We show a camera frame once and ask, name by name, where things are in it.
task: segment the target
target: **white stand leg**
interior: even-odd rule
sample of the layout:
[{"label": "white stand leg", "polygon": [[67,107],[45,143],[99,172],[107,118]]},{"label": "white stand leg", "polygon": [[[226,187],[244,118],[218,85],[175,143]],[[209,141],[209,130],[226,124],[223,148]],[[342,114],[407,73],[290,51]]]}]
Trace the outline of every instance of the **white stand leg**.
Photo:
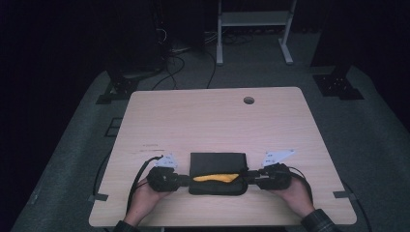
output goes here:
[{"label": "white stand leg", "polygon": [[223,65],[222,53],[222,3],[218,2],[218,43],[217,43],[217,65]]},{"label": "white stand leg", "polygon": [[286,26],[284,28],[284,35],[283,38],[279,39],[280,49],[282,50],[284,60],[286,65],[293,65],[293,59],[290,55],[289,49],[287,48],[286,42],[290,32],[290,26],[292,25],[293,14],[295,12],[297,0],[292,1],[292,6],[290,8],[289,14],[287,16]]}]

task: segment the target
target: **wooden table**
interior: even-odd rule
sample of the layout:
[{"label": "wooden table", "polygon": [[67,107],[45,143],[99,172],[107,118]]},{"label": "wooden table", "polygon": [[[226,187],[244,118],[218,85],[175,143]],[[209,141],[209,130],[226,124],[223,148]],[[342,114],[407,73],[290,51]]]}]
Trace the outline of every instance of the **wooden table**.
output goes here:
[{"label": "wooden table", "polygon": [[[245,98],[253,98],[247,104]],[[283,161],[304,172],[314,205],[336,224],[352,224],[348,198],[302,91],[296,87],[135,92],[105,170],[90,216],[93,226],[114,226],[126,212],[132,181],[145,160],[172,153],[176,172],[188,175],[191,152],[246,153],[249,169],[267,151],[294,149]],[[142,177],[154,164],[151,163]],[[164,198],[141,226],[269,226],[299,224],[280,198],[257,186],[240,196],[190,195],[187,188]]]}]

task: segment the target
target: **cable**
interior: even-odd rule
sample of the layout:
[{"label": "cable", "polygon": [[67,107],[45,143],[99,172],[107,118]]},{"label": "cable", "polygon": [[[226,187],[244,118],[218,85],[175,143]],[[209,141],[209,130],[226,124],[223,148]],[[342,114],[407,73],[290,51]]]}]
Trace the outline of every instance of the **cable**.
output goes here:
[{"label": "cable", "polygon": [[291,167],[291,166],[289,166],[289,168],[298,171],[298,172],[304,177],[304,179],[306,179],[304,173],[303,173],[301,170],[299,170],[298,168],[296,168],[296,167]]},{"label": "cable", "polygon": [[169,52],[170,52],[169,56],[176,56],[176,55],[188,52],[192,49],[192,47],[190,47],[190,46],[187,46],[187,47],[184,47],[184,48],[174,48],[176,44],[177,43],[173,43],[172,48],[169,50]]},{"label": "cable", "polygon": [[[341,180],[341,182],[342,182],[345,186],[347,186],[347,188],[349,189],[349,191],[350,191],[352,194],[354,194],[353,190],[349,187],[349,185],[347,185],[346,182],[344,182],[343,180]],[[359,208],[360,208],[360,210],[362,211],[363,217],[365,218],[368,231],[371,232],[372,229],[371,229],[370,221],[368,220],[368,217],[367,217],[367,214],[366,214],[366,212],[365,212],[365,209],[363,208],[363,206],[362,206],[362,204],[360,203],[359,199],[356,199],[356,202],[358,203]]]},{"label": "cable", "polygon": [[171,76],[172,76],[172,78],[173,78],[173,75],[174,75],[174,74],[179,73],[179,72],[184,68],[184,66],[185,66],[185,61],[184,61],[181,57],[178,57],[178,56],[172,56],[172,57],[173,57],[173,58],[177,58],[177,59],[179,59],[180,61],[182,61],[182,66],[181,66],[181,68],[180,68],[178,71],[176,71],[176,72],[174,72],[174,73],[171,73],[170,75],[168,75],[168,76],[164,77],[163,79],[161,79],[159,82],[157,82],[156,85],[154,85],[154,87],[153,87],[151,90],[155,90],[155,89],[157,88],[157,86],[160,85],[163,81],[165,81],[166,79],[168,79],[168,78],[171,77]]},{"label": "cable", "polygon": [[148,183],[148,182],[147,182],[147,183],[145,183],[145,184],[142,184],[142,185],[138,186],[139,178],[141,178],[141,175],[142,175],[142,173],[144,172],[145,168],[148,166],[148,164],[149,164],[152,160],[159,160],[159,159],[161,159],[162,157],[163,157],[163,156],[150,158],[150,159],[146,160],[146,161],[144,162],[144,164],[142,164],[141,168],[139,169],[139,171],[138,171],[138,173],[136,174],[135,179],[133,180],[133,183],[132,183],[132,187],[131,187],[131,190],[130,190],[130,194],[129,194],[129,198],[128,198],[128,203],[127,203],[127,211],[130,209],[130,205],[131,205],[131,202],[132,202],[132,196],[133,196],[133,193],[135,192],[135,190],[138,189],[139,187],[141,187],[142,185],[145,185],[145,184]]},{"label": "cable", "polygon": [[97,194],[97,181],[99,180],[100,173],[103,169],[103,165],[105,164],[106,160],[108,157],[111,155],[112,149],[109,150],[108,154],[105,155],[105,157],[102,160],[102,163],[99,166],[99,170],[97,171],[96,179],[94,180],[94,186],[93,186],[93,195],[95,196]]},{"label": "cable", "polygon": [[205,32],[205,44],[209,44],[210,42],[216,40],[218,37],[218,32]]},{"label": "cable", "polygon": [[239,46],[239,45],[247,44],[253,41],[253,35],[248,35],[248,36],[249,36],[249,39],[246,38],[245,36],[226,35],[222,38],[222,42],[224,45]]},{"label": "cable", "polygon": [[166,65],[166,72],[171,76],[172,81],[174,82],[174,88],[173,89],[178,89],[177,81],[175,80],[174,74],[169,71],[168,65]]},{"label": "cable", "polygon": [[166,41],[166,38],[167,38],[167,34],[166,34],[166,31],[165,30],[163,30],[162,28],[157,28],[157,31],[163,31],[163,33],[164,33],[164,38],[162,39],[162,43],[164,43],[165,41]]},{"label": "cable", "polygon": [[209,89],[209,86],[211,85],[211,81],[212,81],[212,79],[214,78],[215,71],[217,70],[217,61],[215,60],[215,57],[214,57],[209,51],[205,50],[205,52],[208,53],[208,55],[211,56],[211,58],[212,58],[212,60],[213,60],[213,62],[214,62],[214,70],[212,71],[211,78],[209,79],[208,85],[206,86],[206,88]]}]

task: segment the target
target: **sleeve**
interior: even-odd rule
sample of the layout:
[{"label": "sleeve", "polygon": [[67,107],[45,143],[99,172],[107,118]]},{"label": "sleeve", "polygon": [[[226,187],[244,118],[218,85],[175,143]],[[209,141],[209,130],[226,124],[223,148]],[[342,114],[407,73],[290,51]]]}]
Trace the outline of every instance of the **sleeve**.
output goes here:
[{"label": "sleeve", "polygon": [[306,216],[301,224],[308,232],[341,232],[321,209]]},{"label": "sleeve", "polygon": [[113,232],[139,232],[139,230],[122,220],[119,220]]}]

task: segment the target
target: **tripod base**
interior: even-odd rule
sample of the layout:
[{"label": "tripod base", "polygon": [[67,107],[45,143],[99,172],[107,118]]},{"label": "tripod base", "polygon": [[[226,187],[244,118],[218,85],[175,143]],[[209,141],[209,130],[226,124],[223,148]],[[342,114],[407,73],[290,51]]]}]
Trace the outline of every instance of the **tripod base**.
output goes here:
[{"label": "tripod base", "polygon": [[345,76],[317,74],[313,76],[324,97],[339,97],[341,100],[363,100],[358,89],[352,87]]},{"label": "tripod base", "polygon": [[162,72],[162,69],[154,69],[152,71],[144,72],[108,72],[111,81],[105,89],[105,92],[99,96],[96,104],[110,104],[112,101],[129,100],[131,94],[138,88],[140,80],[155,76]]}]

